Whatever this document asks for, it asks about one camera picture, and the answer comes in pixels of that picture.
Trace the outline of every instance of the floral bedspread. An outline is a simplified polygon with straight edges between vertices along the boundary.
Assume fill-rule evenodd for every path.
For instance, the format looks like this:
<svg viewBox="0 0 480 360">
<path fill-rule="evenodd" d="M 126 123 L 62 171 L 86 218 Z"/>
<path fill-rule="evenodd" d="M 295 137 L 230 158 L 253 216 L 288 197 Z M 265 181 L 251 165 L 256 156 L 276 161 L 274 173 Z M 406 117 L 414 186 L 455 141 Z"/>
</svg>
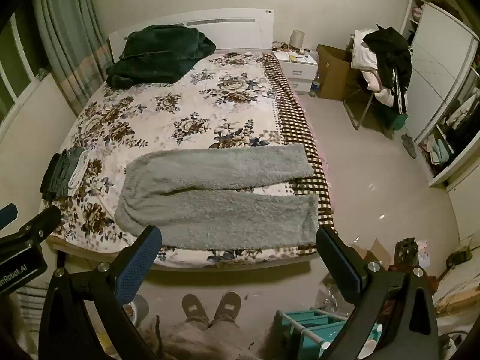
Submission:
<svg viewBox="0 0 480 360">
<path fill-rule="evenodd" d="M 100 253 L 115 253 L 136 237 L 122 231 L 114 214 L 126 165 L 157 150 L 282 145 L 302 142 L 316 175 L 239 193 L 319 194 L 319 221 L 332 225 L 330 201 L 313 138 L 303 123 L 280 65 L 259 52 L 213 54 L 175 84 L 143 84 L 112 90 L 106 83 L 92 96 L 62 150 L 83 146 L 90 163 L 73 197 L 54 202 L 63 223 L 51 236 Z M 183 250 L 164 245 L 157 264 L 203 267 L 296 259 L 314 245 L 270 250 Z"/>
</svg>

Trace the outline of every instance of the window frame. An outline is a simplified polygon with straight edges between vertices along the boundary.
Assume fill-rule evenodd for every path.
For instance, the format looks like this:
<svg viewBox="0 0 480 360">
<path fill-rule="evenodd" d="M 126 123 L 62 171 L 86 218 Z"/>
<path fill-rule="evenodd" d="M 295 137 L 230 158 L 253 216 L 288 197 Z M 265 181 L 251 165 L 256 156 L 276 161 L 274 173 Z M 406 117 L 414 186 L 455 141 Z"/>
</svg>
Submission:
<svg viewBox="0 0 480 360">
<path fill-rule="evenodd" d="M 10 17 L 10 25 L 11 31 L 13 33 L 13 39 L 15 40 L 15 47 L 17 53 L 22 61 L 23 69 L 25 70 L 28 79 L 30 79 L 30 83 L 26 86 L 26 88 L 17 96 L 12 88 L 8 77 L 5 73 L 5 69 L 3 68 L 2 61 L 0 60 L 0 80 L 3 81 L 5 87 L 7 88 L 11 98 L 13 99 L 13 106 L 10 108 L 4 119 L 0 122 L 0 142 L 5 137 L 9 127 L 11 126 L 12 122 L 14 121 L 15 117 L 17 116 L 18 112 L 22 109 L 22 106 L 26 103 L 28 98 L 32 95 L 32 93 L 37 89 L 40 85 L 40 80 L 38 76 L 35 76 L 30 64 L 28 63 L 27 56 L 25 54 L 25 50 L 23 49 L 22 41 L 20 39 L 20 34 L 18 32 L 17 22 L 15 19 L 15 13 Z"/>
</svg>

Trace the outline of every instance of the gray slipper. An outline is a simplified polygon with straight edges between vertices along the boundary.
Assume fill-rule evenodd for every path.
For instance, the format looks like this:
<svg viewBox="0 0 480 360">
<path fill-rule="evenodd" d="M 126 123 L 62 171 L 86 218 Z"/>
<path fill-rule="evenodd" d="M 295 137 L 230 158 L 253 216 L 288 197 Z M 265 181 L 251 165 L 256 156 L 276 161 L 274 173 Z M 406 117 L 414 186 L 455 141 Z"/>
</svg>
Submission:
<svg viewBox="0 0 480 360">
<path fill-rule="evenodd" d="M 222 296 L 222 300 L 215 311 L 214 320 L 219 318 L 223 314 L 228 314 L 235 320 L 239 315 L 240 307 L 242 307 L 242 298 L 234 291 L 229 291 Z"/>
<path fill-rule="evenodd" d="M 402 141 L 403 147 L 406 149 L 406 151 L 408 151 L 410 157 L 417 158 L 417 152 L 415 151 L 415 144 L 413 143 L 413 139 L 407 134 L 403 134 Z"/>
<path fill-rule="evenodd" d="M 207 313 L 205 312 L 205 309 L 203 308 L 202 303 L 195 295 L 193 294 L 185 295 L 183 297 L 183 300 L 181 301 L 181 306 L 187 318 L 201 317 L 201 318 L 207 318 L 208 320 Z"/>
</svg>

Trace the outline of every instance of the nightstand drawer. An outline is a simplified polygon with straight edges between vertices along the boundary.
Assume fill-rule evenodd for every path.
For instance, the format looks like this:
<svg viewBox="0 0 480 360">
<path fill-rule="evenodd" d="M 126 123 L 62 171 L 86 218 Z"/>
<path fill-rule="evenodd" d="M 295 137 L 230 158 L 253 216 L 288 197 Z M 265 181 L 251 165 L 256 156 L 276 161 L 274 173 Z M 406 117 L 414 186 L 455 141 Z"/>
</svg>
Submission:
<svg viewBox="0 0 480 360">
<path fill-rule="evenodd" d="M 308 92 L 311 88 L 311 79 L 289 79 L 289 83 L 295 92 Z"/>
<path fill-rule="evenodd" d="M 302 79 L 312 81 L 318 66 L 315 64 L 299 64 L 295 62 L 280 62 L 282 70 L 289 79 Z"/>
</svg>

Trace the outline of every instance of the white nightstand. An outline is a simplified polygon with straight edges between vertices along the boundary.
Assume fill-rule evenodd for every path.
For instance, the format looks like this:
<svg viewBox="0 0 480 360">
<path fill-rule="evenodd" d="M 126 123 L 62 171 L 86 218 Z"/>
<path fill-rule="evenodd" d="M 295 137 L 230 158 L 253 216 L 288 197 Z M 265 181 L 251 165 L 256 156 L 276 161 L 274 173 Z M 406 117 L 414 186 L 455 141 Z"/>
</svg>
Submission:
<svg viewBox="0 0 480 360">
<path fill-rule="evenodd" d="M 297 57 L 297 62 L 292 62 L 289 53 Z M 305 93 L 310 90 L 311 82 L 314 80 L 318 64 L 310 55 L 299 55 L 294 51 L 274 51 L 273 54 L 280 61 L 283 72 L 293 90 L 297 93 Z"/>
</svg>

